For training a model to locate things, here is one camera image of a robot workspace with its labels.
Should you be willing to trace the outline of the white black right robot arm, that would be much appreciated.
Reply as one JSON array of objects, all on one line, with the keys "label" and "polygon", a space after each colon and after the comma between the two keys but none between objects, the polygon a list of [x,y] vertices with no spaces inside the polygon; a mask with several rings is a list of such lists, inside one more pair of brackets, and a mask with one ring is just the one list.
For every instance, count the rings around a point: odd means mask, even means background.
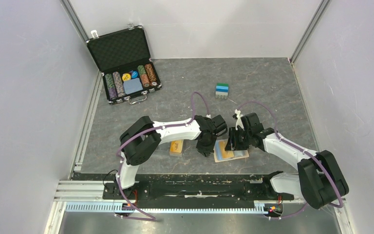
[{"label": "white black right robot arm", "polygon": [[319,209],[340,202],[349,193],[348,183],[330,151],[304,148],[275,129],[264,128],[256,113],[242,115],[236,110],[233,118],[236,125],[229,128],[225,150],[244,151],[255,147],[279,157],[297,170],[296,174],[276,171],[265,176],[262,194],[266,198],[289,194]]}]

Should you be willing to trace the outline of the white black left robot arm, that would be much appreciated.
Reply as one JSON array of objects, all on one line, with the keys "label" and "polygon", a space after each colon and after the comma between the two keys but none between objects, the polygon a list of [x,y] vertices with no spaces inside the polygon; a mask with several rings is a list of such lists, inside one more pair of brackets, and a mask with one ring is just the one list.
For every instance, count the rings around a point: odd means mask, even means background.
[{"label": "white black left robot arm", "polygon": [[141,117],[120,136],[121,145],[116,155],[121,159],[114,191],[124,199],[133,194],[139,165],[148,161],[159,145],[175,140],[195,140],[196,150],[207,157],[214,153],[217,138],[227,133],[227,130],[221,115],[213,118],[195,115],[173,122],[158,122],[152,121],[149,116]]}]

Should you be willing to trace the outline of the clear acrylic card tray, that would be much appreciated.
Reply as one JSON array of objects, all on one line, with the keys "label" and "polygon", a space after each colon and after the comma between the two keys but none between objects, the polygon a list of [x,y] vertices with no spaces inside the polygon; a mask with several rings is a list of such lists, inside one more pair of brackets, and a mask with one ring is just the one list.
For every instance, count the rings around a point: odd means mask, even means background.
[{"label": "clear acrylic card tray", "polygon": [[160,156],[181,157],[184,151],[183,146],[184,140],[175,140],[159,145],[154,153]]}]

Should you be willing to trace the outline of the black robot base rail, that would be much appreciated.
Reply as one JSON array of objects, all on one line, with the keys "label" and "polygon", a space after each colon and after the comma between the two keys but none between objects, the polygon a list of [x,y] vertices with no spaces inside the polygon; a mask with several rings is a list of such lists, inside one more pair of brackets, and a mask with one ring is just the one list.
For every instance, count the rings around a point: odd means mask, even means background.
[{"label": "black robot base rail", "polygon": [[74,181],[103,182],[103,199],[125,195],[139,208],[251,208],[254,201],[294,200],[293,195],[269,195],[262,183],[264,175],[137,174],[135,184],[119,191],[113,173],[75,173]]}]

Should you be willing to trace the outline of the orange credit card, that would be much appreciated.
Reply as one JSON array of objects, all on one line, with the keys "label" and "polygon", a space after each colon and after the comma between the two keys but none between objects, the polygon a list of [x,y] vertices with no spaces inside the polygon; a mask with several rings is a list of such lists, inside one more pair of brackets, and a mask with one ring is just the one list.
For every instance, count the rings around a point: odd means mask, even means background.
[{"label": "orange credit card", "polygon": [[232,151],[225,151],[224,150],[226,142],[227,142],[227,140],[221,140],[219,142],[220,153],[219,153],[219,156],[218,156],[218,160],[228,160],[228,159],[231,159],[231,158],[234,157],[234,153]]}]

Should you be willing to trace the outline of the black poker chip case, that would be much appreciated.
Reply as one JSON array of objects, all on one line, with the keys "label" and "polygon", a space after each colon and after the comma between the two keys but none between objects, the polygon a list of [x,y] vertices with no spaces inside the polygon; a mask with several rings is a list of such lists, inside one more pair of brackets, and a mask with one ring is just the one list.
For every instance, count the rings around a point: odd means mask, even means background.
[{"label": "black poker chip case", "polygon": [[109,104],[139,103],[162,89],[143,26],[129,24],[105,35],[92,30],[86,45],[102,74]]}]

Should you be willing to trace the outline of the blue green block stack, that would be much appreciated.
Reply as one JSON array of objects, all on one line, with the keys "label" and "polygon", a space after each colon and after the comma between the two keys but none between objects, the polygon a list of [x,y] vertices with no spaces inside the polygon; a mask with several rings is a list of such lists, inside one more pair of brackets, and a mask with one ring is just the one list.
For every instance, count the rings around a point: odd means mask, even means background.
[{"label": "blue green block stack", "polygon": [[215,86],[215,96],[217,98],[227,99],[229,94],[229,85],[227,83],[217,83]]}]

